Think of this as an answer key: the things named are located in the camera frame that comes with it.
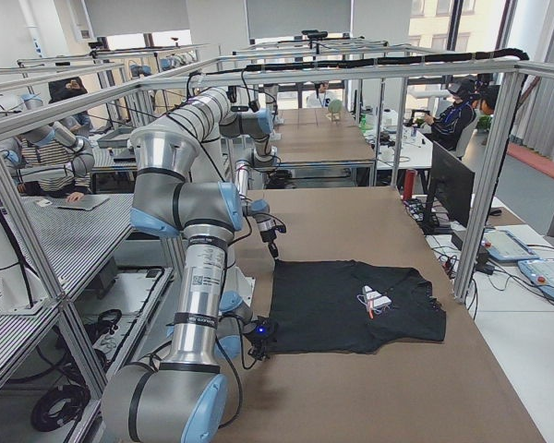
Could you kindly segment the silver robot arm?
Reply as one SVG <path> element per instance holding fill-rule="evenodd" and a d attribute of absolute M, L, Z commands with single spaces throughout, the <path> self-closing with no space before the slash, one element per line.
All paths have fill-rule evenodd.
<path fill-rule="evenodd" d="M 250 189 L 261 189 L 263 173 L 276 165 L 276 148 L 271 144 L 273 118 L 269 110 L 246 110 L 233 105 L 220 123 L 224 138 L 246 137 L 242 143 L 240 158 L 235 160 L 234 182 L 243 200 L 244 215 L 257 224 L 259 234 L 274 259 L 279 257 L 275 241 L 277 233 L 286 233 L 285 224 L 271 214 L 269 203 L 264 199 L 251 200 Z"/>
<path fill-rule="evenodd" d="M 265 111 L 234 111 L 226 90 L 209 88 L 136 129 L 138 176 L 130 211 L 138 231 L 186 242 L 172 339 L 119 369 L 102 395 L 107 429 L 127 442 L 209 442 L 223 424 L 228 381 L 221 362 L 265 360 L 276 323 L 254 314 L 226 287 L 231 248 L 244 222 L 272 244 L 282 226 L 266 202 L 247 201 L 219 172 L 191 178 L 197 157 L 220 138 L 247 135 L 269 148 Z"/>

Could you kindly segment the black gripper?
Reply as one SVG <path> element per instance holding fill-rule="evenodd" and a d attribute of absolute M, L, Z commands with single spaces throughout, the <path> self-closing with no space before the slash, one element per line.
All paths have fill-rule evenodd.
<path fill-rule="evenodd" d="M 278 258 L 279 250 L 274 242 L 277 238 L 277 233 L 286 233 L 285 225 L 280 221 L 276 221 L 272 217 L 257 218 L 257 225 L 259 228 L 261 239 L 264 243 L 268 245 L 271 256 L 273 257 L 273 259 Z"/>
<path fill-rule="evenodd" d="M 248 354 L 256 361 L 269 357 L 268 346 L 276 341 L 274 338 L 279 328 L 278 323 L 269 317 L 257 317 L 245 328 L 244 336 L 251 344 Z"/>

